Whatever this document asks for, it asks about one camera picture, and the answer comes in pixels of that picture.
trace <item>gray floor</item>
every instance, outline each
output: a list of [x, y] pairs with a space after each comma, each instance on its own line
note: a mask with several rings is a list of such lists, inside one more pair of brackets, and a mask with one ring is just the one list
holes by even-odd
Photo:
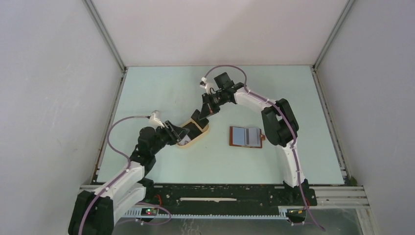
[[285, 220], [175, 219], [160, 226], [125, 223], [115, 228], [114, 235], [361, 235], [355, 210], [313, 210], [325, 228], [322, 232], [312, 225], [291, 227]]

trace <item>light blue table surface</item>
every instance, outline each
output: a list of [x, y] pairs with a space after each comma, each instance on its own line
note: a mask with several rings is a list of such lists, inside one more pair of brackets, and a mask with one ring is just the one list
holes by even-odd
[[[201, 109], [205, 92], [200, 79], [211, 66], [130, 67], [115, 113], [117, 121], [126, 116], [150, 115], [161, 111], [162, 121], [181, 125], [195, 109]], [[285, 98], [297, 118], [298, 155], [305, 177], [311, 184], [343, 184], [339, 163], [324, 118], [314, 80], [308, 66], [242, 66], [252, 91], [271, 99]], [[235, 82], [243, 75], [233, 68], [219, 68], [208, 77], [227, 72]], [[259, 127], [261, 113], [228, 103], [211, 117], [209, 133], [187, 149], [166, 146], [147, 178], [156, 183], [281, 184], [281, 160], [268, 141], [262, 149], [229, 146], [229, 127]], [[111, 142], [130, 155], [138, 132], [148, 126], [146, 119], [120, 123], [111, 133]], [[125, 158], [106, 146], [98, 182], [105, 182], [120, 171]]]

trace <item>wall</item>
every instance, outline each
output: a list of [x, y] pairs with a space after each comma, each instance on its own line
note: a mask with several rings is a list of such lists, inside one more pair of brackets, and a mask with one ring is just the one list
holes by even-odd
[[81, 0], [0, 11], [0, 234], [66, 234], [121, 73]]
[[415, 1], [357, 1], [320, 79], [381, 234], [413, 234]]
[[347, 0], [96, 0], [128, 66], [310, 65]]

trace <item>white tabletop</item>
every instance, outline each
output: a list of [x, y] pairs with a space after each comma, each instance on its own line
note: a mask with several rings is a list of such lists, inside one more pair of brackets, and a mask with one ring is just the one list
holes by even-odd
[[[162, 121], [181, 125], [195, 109], [201, 109], [205, 92], [201, 77], [211, 67], [130, 67], [124, 83], [115, 121], [132, 115], [161, 111]], [[299, 124], [298, 155], [305, 177], [311, 184], [343, 184], [339, 163], [324, 118], [314, 80], [308, 66], [242, 66], [252, 91], [271, 99], [289, 101]], [[227, 72], [235, 82], [243, 75], [233, 68], [219, 68], [208, 79]], [[263, 129], [261, 113], [228, 103], [208, 118], [209, 133], [187, 149], [166, 146], [147, 178], [156, 183], [194, 184], [281, 184], [282, 165], [275, 146], [265, 141], [262, 149], [229, 146], [229, 127]], [[130, 155], [146, 119], [127, 120], [111, 133], [111, 142]], [[113, 177], [126, 160], [105, 149], [98, 182]]]

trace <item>white wall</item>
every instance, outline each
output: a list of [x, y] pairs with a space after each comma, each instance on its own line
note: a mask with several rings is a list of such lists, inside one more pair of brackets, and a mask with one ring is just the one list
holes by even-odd
[[319, 68], [381, 234], [414, 234], [415, 1], [357, 1]]
[[65, 234], [121, 73], [81, 0], [0, 11], [0, 234]]
[[95, 0], [128, 66], [313, 64], [347, 0]]

